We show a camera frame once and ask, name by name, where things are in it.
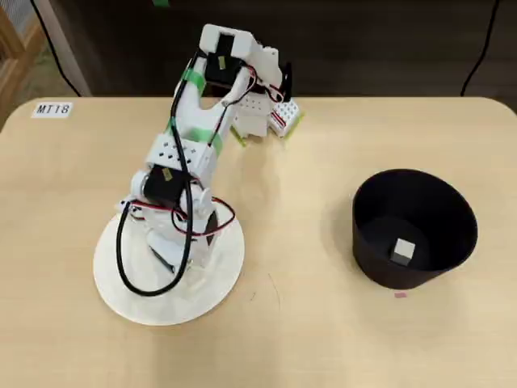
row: white 3d printed part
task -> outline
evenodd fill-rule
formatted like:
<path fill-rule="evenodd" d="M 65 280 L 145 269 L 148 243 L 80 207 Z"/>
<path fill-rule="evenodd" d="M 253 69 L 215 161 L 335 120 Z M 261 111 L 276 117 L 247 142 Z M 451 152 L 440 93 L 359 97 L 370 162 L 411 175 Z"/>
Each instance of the white 3d printed part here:
<path fill-rule="evenodd" d="M 221 34 L 233 36 L 232 57 L 240 58 L 253 66 L 264 82 L 280 87 L 282 71 L 278 67 L 278 57 L 264 55 L 271 54 L 271 49 L 257 43 L 248 31 L 205 24 L 201 34 L 200 49 L 206 53 L 215 53 Z"/>
<path fill-rule="evenodd" d="M 217 205 L 220 219 L 229 210 Z M 144 222 L 129 219 L 122 236 L 122 259 L 130 281 L 141 289 L 159 289 L 171 281 L 171 274 L 154 257 L 147 245 Z M 209 312 L 231 291 L 244 261 L 241 225 L 233 221 L 221 231 L 206 268 L 188 267 L 182 280 L 168 293 L 141 297 L 129 291 L 116 266 L 116 231 L 120 215 L 114 216 L 101 235 L 94 256 L 94 278 L 101 298 L 118 315 L 135 323 L 165 326 L 184 323 Z M 181 255 L 183 247 L 178 247 Z"/>
<path fill-rule="evenodd" d="M 232 126 L 240 137 L 246 138 L 248 135 L 265 137 L 271 108 L 272 102 L 267 95 L 251 92 L 238 104 Z"/>
<path fill-rule="evenodd" d="M 284 137 L 296 127 L 300 118 L 300 107 L 291 99 L 288 103 L 275 104 L 268 122 L 278 137 Z"/>

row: white circular base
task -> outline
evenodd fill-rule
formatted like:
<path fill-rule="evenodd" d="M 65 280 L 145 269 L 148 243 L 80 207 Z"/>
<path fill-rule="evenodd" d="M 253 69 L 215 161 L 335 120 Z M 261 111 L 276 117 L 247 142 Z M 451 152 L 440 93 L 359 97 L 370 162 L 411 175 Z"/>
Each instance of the white circular base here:
<path fill-rule="evenodd" d="M 220 220 L 230 217 L 217 204 Z M 244 261 L 244 236 L 235 219 L 221 231 L 206 268 L 189 267 L 182 280 L 168 293 L 141 297 L 129 291 L 116 266 L 116 230 L 120 215 L 114 216 L 101 235 L 94 256 L 94 278 L 100 296 L 117 314 L 144 325 L 165 326 L 195 319 L 217 306 L 237 282 Z M 139 289 L 160 289 L 172 274 L 147 245 L 144 221 L 128 217 L 122 235 L 122 260 L 129 280 Z"/>

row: table surface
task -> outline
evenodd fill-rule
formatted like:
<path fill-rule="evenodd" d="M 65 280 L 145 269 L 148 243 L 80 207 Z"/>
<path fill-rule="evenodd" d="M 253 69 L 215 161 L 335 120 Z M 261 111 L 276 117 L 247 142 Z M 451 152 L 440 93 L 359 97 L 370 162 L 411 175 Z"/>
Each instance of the table surface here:
<path fill-rule="evenodd" d="M 517 119 L 489 99 L 300 99 L 287 141 L 225 143 L 214 192 L 246 240 L 212 312 L 143 327 L 104 305 L 95 244 L 170 99 L 23 105 L 0 135 L 5 387 L 495 387 L 517 384 Z M 351 255 L 351 199 L 378 171 L 445 179 L 479 240 L 460 268 L 395 298 Z"/>

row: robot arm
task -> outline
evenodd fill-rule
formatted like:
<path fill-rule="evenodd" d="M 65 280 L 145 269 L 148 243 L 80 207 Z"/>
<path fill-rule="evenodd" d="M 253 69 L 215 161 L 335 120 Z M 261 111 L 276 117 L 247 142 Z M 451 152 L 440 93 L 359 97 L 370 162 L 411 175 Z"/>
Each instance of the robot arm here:
<path fill-rule="evenodd" d="M 290 73 L 282 71 L 275 54 L 276 50 L 264 48 L 249 32 L 204 26 L 200 50 L 176 90 L 170 127 L 154 140 L 146 169 L 133 176 L 131 195 L 120 206 L 118 237 L 128 214 L 145 222 L 147 243 L 173 274 L 173 281 L 152 292 L 132 286 L 124 274 L 117 240 L 119 272 L 133 292 L 160 295 L 178 283 L 187 264 L 208 265 L 217 232 L 232 220 L 219 220 L 210 184 L 238 104 L 251 91 L 269 94 L 271 90 L 283 99 L 290 97 Z M 205 80 L 229 89 L 206 110 L 200 106 Z M 193 233 L 186 232 L 189 226 Z"/>

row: black bowl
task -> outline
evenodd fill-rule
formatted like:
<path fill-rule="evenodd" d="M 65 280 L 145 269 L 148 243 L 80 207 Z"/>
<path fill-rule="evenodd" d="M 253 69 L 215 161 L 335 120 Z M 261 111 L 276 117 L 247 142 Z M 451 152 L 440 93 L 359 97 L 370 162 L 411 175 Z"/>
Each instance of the black bowl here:
<path fill-rule="evenodd" d="M 352 224 L 358 265 L 391 289 L 412 289 L 456 268 L 477 242 L 476 218 L 464 197 L 415 170 L 383 171 L 364 182 Z"/>

